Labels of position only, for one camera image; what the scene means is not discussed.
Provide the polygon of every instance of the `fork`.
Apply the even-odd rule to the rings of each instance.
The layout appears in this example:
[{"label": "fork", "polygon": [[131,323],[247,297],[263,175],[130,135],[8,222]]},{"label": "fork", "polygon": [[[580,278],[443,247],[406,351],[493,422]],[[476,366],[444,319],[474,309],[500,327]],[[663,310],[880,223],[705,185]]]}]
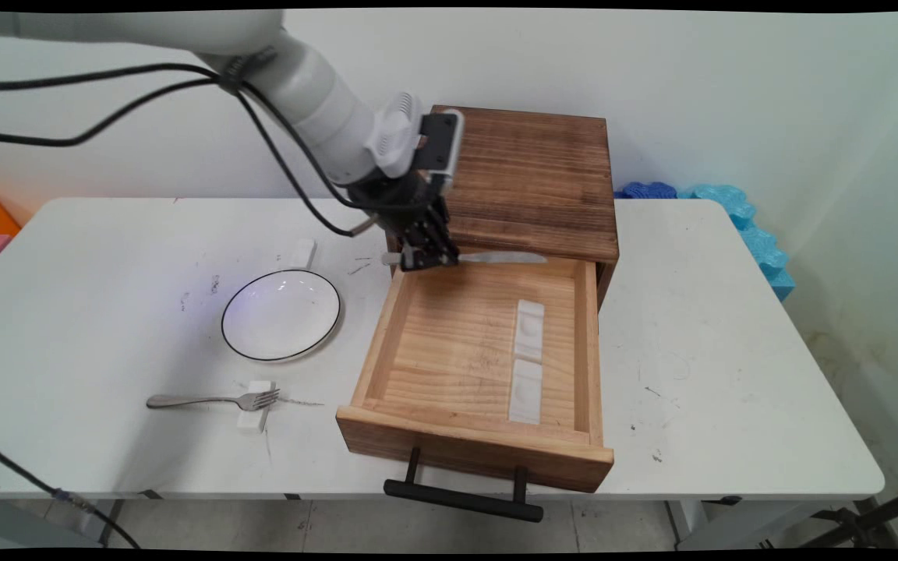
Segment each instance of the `fork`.
[{"label": "fork", "polygon": [[203,401],[231,401],[242,411],[258,411],[272,404],[279,390],[246,393],[241,397],[176,397],[175,395],[152,395],[147,398],[147,408],[170,408],[172,405],[200,404]]}]

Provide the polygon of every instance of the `wooden drawer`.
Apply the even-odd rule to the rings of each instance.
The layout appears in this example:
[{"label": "wooden drawer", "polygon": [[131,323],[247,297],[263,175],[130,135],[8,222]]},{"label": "wooden drawer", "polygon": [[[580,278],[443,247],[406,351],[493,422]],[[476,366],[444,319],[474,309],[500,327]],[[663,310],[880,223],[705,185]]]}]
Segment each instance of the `wooden drawer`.
[{"label": "wooden drawer", "polygon": [[[545,305],[541,422],[509,422],[519,299]],[[410,458],[577,491],[613,464],[603,447],[595,264],[461,263],[397,270],[352,404],[338,426],[352,452]]]}]

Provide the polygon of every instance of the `black border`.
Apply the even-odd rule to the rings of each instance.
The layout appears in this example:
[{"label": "black border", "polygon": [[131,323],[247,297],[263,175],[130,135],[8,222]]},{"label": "black border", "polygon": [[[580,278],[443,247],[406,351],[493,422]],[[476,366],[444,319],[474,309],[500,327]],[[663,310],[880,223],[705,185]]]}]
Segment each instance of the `black border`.
[{"label": "black border", "polygon": [[[241,294],[243,290],[245,290],[245,288],[248,288],[250,285],[252,285],[252,283],[257,283],[257,281],[261,281],[265,277],[272,276],[272,274],[286,273],[286,271],[289,271],[289,270],[296,270],[296,271],[299,271],[300,273],[310,273],[310,274],[313,274],[314,277],[320,277],[322,281],[325,281],[325,283],[328,283],[329,287],[331,287],[331,290],[334,291],[335,298],[338,298],[338,313],[336,313],[336,315],[334,317],[334,323],[331,324],[331,327],[328,327],[327,333],[325,333],[323,337],[321,337],[317,341],[314,341],[314,344],[311,344],[310,347],[304,348],[303,351],[297,352],[297,354],[281,356],[280,358],[254,358],[254,356],[248,356],[248,355],[243,354],[243,352],[238,351],[238,349],[235,348],[235,345],[231,344],[231,341],[228,340],[228,335],[226,333],[224,333],[224,316],[226,316],[228,314],[228,309],[231,308],[231,302],[234,302],[235,298],[237,298],[238,295]],[[295,356],[303,355],[304,352],[307,352],[307,351],[310,351],[310,349],[316,348],[318,344],[321,344],[322,340],[326,340],[328,335],[331,335],[332,331],[334,331],[334,327],[338,325],[339,317],[341,317],[341,295],[338,294],[338,288],[336,288],[335,285],[332,284],[330,280],[328,280],[327,278],[321,277],[320,274],[314,273],[313,270],[307,270],[307,269],[274,270],[274,271],[272,271],[272,273],[266,273],[266,274],[263,274],[263,276],[261,276],[261,277],[253,278],[253,280],[250,280],[248,284],[243,285],[243,287],[239,288],[238,291],[235,292],[235,295],[233,295],[231,297],[231,299],[229,299],[228,305],[224,306],[224,311],[221,313],[221,337],[224,338],[224,342],[226,344],[228,344],[228,347],[231,348],[231,351],[234,351],[234,352],[236,352],[236,354],[243,356],[243,358],[259,360],[259,362],[278,362],[278,360],[285,360],[286,358],[294,358]]]}]

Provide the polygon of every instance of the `floor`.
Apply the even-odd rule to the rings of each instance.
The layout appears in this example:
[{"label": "floor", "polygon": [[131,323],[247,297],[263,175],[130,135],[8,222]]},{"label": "floor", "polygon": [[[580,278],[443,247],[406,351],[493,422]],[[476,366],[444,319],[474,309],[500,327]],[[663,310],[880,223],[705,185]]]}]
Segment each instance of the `floor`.
[{"label": "floor", "polygon": [[[12,501],[79,530],[86,518],[50,500]],[[145,548],[320,553],[573,553],[674,550],[663,501],[542,501],[539,524],[413,501],[130,500],[117,520]],[[722,508],[706,505],[710,517]],[[834,527],[808,520],[773,536],[792,547]],[[128,547],[116,533],[110,547]]]}]

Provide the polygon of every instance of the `white holder block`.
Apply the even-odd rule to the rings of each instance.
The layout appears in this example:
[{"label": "white holder block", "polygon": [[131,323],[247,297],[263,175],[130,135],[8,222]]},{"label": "white holder block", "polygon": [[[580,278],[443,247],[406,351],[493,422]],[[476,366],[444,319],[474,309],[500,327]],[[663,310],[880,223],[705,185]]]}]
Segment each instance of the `white holder block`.
[{"label": "white holder block", "polygon": [[[275,390],[274,381],[253,380],[249,383],[249,393],[272,390]],[[241,429],[242,432],[261,434],[261,431],[265,429],[265,418],[267,418],[270,408],[271,405],[268,405],[258,411],[242,411],[238,415],[238,429]]]},{"label": "white holder block", "polygon": [[508,404],[508,420],[539,424],[539,405],[542,401],[543,366],[516,358],[512,369],[512,395]]},{"label": "white holder block", "polygon": [[289,256],[290,269],[310,269],[310,262],[314,259],[314,249],[317,249],[317,242],[312,238],[300,238],[296,242],[296,248],[293,249],[292,255]]},{"label": "white holder block", "polygon": [[514,319],[514,358],[543,362],[543,320],[546,306],[538,302],[518,301]]}]

